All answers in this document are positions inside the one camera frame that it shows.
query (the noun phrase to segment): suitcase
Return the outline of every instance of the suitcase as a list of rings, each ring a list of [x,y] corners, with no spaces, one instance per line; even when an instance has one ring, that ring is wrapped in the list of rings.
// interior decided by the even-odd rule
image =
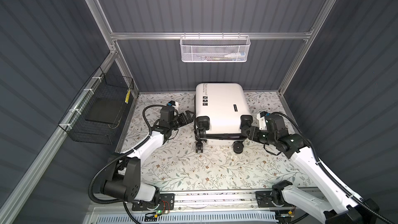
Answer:
[[[241,120],[252,118],[243,89],[236,83],[201,83],[195,96],[197,152],[208,145],[230,146],[246,139]]]

